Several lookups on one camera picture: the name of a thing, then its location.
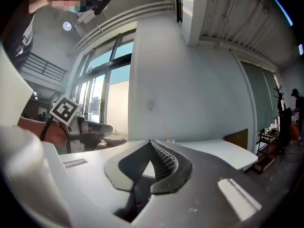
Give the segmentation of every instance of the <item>cable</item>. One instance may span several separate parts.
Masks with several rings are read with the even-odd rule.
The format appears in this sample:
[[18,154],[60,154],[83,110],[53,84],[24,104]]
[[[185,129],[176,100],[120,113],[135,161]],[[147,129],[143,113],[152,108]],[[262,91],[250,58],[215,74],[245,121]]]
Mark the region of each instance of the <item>cable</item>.
[[238,29],[238,31],[236,32],[236,34],[233,36],[232,41],[235,40],[235,38],[238,36],[239,32],[245,27],[245,25],[252,19],[252,16],[254,15],[255,11],[258,9],[258,6],[262,6],[261,4],[262,0],[257,0],[257,4],[255,5],[254,9],[252,10],[250,16],[247,18],[247,20],[243,23],[243,25],[241,26],[241,28]]
[[54,118],[54,117],[51,116],[51,117],[48,119],[48,121],[47,121],[45,127],[42,129],[41,135],[40,135],[40,140],[41,140],[41,141],[44,141],[44,139],[45,139],[45,137],[46,137],[46,134],[47,134],[47,131],[48,131],[48,128],[49,128],[50,125],[52,124],[53,118]]
[[222,35],[223,30],[225,29],[226,24],[228,23],[228,19],[229,19],[229,17],[230,17],[230,14],[231,14],[231,11],[232,11],[232,9],[233,9],[233,6],[234,6],[235,1],[236,1],[236,0],[233,0],[233,3],[232,3],[232,6],[231,6],[231,9],[230,9],[230,12],[229,12],[228,16],[226,17],[226,21],[225,21],[225,23],[224,23],[224,25],[223,25],[223,29],[222,29],[222,31],[221,31],[220,34],[219,34],[219,38],[220,38],[220,36]]
[[66,153],[71,153],[71,142],[70,142],[70,137],[69,137],[68,133],[64,130],[64,128],[59,123],[56,123],[56,124],[62,129],[62,131],[65,133],[65,136],[67,138],[67,140],[65,142]]

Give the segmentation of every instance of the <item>glass window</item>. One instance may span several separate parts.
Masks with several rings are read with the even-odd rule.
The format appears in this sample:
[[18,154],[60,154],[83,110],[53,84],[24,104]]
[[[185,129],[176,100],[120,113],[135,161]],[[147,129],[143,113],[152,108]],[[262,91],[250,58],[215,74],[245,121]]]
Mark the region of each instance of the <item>glass window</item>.
[[271,98],[263,70],[254,65],[242,62],[251,85],[256,104],[257,131],[269,127],[273,120]]
[[104,78],[105,76],[101,75],[93,80],[90,93],[88,120],[96,123],[99,122],[100,99],[104,85]]
[[128,81],[130,77],[130,65],[123,66],[111,71],[110,85]]
[[87,99],[87,92],[88,92],[88,90],[89,90],[89,85],[90,85],[90,83],[87,82],[87,84],[86,84],[86,89],[85,89],[84,108],[83,108],[85,119],[87,119],[87,111],[86,111],[86,109],[87,109],[87,107],[86,107],[87,101],[86,101],[86,99]]
[[115,44],[115,40],[96,48],[92,54],[90,63],[87,67],[87,71],[108,62],[110,60],[110,56],[111,56],[114,44]]
[[119,48],[117,48],[115,58],[122,57],[129,53],[132,53],[132,50],[133,50],[133,42],[122,45]]
[[88,82],[83,83],[81,86],[81,90],[80,90],[80,97],[79,97],[79,111],[83,113],[83,105],[84,105],[84,100],[85,100],[85,94],[86,94],[86,88],[87,88]]
[[78,85],[75,87],[72,95],[72,101],[76,102],[76,95],[77,95]]
[[269,94],[270,94],[270,99],[271,99],[271,105],[272,105],[272,113],[273,113],[273,119],[276,119],[279,116],[279,110],[277,108],[277,92],[275,90],[275,88],[277,87],[276,84],[276,80],[275,80],[275,76],[273,73],[267,71],[267,70],[262,70],[265,80],[267,82],[267,87],[269,90]]
[[84,72],[84,68],[85,68],[85,63],[81,66],[81,71],[80,71],[80,74],[79,74],[79,77],[82,75],[82,73]]
[[121,134],[128,134],[129,75],[130,65],[113,70],[110,77],[106,122]]

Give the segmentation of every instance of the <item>window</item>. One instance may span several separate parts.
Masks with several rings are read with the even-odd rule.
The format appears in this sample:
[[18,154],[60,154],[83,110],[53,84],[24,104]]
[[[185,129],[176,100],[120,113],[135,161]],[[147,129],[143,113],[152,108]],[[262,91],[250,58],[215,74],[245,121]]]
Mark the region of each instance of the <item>window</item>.
[[[85,55],[71,95],[73,100],[78,101],[79,111],[87,120],[109,124],[122,134],[128,133],[131,64],[130,57],[122,56],[132,53],[134,35],[135,30],[120,34]],[[106,64],[116,58],[120,59]]]
[[87,67],[87,72],[95,67],[98,67],[108,61],[110,61],[110,56],[115,44],[115,40],[105,43],[97,47],[90,58],[90,63]]
[[276,90],[276,80],[275,80],[275,75],[267,70],[263,69],[263,74],[269,89],[269,94],[270,94],[270,99],[271,99],[271,105],[272,105],[272,115],[273,115],[273,120],[276,119],[279,116],[279,110],[277,108],[277,92]]
[[133,50],[133,42],[120,46],[119,48],[117,48],[115,58],[119,58],[129,53],[132,53],[132,50]]
[[80,90],[80,97],[79,97],[79,102],[78,102],[79,107],[78,107],[78,109],[82,113],[84,112],[83,106],[84,106],[84,101],[85,101],[85,94],[86,94],[87,85],[88,85],[88,82],[82,84],[81,90]]
[[112,70],[106,123],[118,133],[128,133],[128,97],[130,65]]
[[88,120],[92,122],[99,122],[100,114],[100,100],[103,90],[105,76],[101,75],[93,80],[90,99],[89,99],[89,108],[88,108]]
[[263,73],[264,70],[245,62],[242,62],[242,65],[249,79],[254,96],[256,104],[257,131],[259,132],[260,130],[269,127],[274,119],[272,99]]
[[78,85],[75,87],[72,95],[72,101],[76,102],[76,95],[77,95]]

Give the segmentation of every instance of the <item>sky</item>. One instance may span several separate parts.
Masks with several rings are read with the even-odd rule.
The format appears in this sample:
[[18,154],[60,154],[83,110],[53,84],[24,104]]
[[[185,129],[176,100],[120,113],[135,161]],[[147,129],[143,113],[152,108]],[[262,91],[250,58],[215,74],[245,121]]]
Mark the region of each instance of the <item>sky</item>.
[[[132,49],[133,49],[133,42],[120,46],[119,48],[117,48],[114,59],[132,53]],[[111,52],[112,51],[104,53],[103,55],[100,55],[98,58],[91,61],[88,68],[95,68],[99,65],[108,62],[110,60]],[[117,84],[120,82],[127,81],[129,80],[129,75],[130,75],[130,65],[112,70],[110,77],[110,84],[112,85],[112,84]]]

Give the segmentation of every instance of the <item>window frame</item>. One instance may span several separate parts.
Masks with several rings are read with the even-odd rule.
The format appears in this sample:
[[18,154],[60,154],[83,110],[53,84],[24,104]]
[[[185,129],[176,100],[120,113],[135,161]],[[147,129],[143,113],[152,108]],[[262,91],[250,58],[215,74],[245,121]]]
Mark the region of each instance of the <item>window frame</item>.
[[[83,111],[82,114],[88,113],[89,108],[89,101],[90,101],[90,94],[91,94],[91,88],[92,83],[95,78],[104,75],[104,82],[103,82],[103,89],[101,93],[101,99],[100,99],[100,107],[99,107],[99,123],[106,124],[107,120],[107,103],[108,103],[108,95],[109,95],[109,88],[110,88],[110,77],[111,77],[111,71],[120,67],[124,67],[131,64],[131,57],[132,53],[126,54],[124,56],[115,58],[115,54],[117,52],[117,49],[120,46],[123,46],[127,43],[130,43],[134,41],[134,39],[130,39],[128,41],[125,41],[122,43],[122,40],[124,36],[130,35],[132,33],[135,33],[136,29],[129,30],[125,33],[118,34],[116,37],[111,38],[107,40],[106,42],[102,43],[101,45],[97,46],[96,48],[92,49],[89,53],[83,56],[81,59],[81,63],[78,68],[77,77],[73,81],[73,92],[76,90],[76,87],[78,86],[77,92],[76,92],[76,102],[79,103],[80,98],[80,92],[82,88],[82,84],[87,82],[86,87],[88,88],[87,95],[85,95],[84,99],[85,102],[83,103]],[[88,65],[90,64],[91,58],[93,56],[94,51],[102,46],[105,46],[106,44],[112,43],[115,41],[114,46],[112,48],[110,60],[104,64],[101,64],[95,68],[93,68],[91,71],[87,72]]]

